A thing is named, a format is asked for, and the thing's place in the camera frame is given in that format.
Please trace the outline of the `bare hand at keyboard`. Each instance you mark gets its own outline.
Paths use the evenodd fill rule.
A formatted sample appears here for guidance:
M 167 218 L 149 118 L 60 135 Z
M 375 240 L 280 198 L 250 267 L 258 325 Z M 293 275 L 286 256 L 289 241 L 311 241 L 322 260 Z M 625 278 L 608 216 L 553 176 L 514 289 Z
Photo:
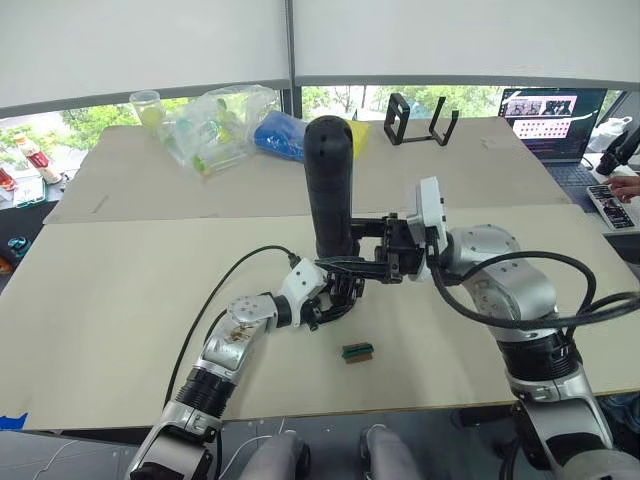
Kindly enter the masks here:
M 640 196 L 640 177 L 616 176 L 608 179 L 606 184 L 611 193 L 622 203 L 630 203 L 635 197 Z

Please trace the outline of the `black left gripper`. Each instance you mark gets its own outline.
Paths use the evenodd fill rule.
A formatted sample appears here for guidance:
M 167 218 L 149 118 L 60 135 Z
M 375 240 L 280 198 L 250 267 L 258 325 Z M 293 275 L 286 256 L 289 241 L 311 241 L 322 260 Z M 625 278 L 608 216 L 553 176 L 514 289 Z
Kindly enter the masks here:
M 353 273 L 329 272 L 327 290 L 306 300 L 301 309 L 301 323 L 310 331 L 337 321 L 349 313 L 362 296 L 365 280 Z

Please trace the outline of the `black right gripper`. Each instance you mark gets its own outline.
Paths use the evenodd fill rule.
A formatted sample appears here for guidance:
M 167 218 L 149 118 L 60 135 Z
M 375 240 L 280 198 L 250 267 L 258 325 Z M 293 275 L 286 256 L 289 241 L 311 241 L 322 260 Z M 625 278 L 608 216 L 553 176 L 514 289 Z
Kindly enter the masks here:
M 352 217 L 353 239 L 381 238 L 378 261 L 342 256 L 316 259 L 315 265 L 336 276 L 374 280 L 382 284 L 401 283 L 405 276 L 416 275 L 421 268 L 424 248 L 411 235 L 408 222 L 396 213 L 381 218 Z

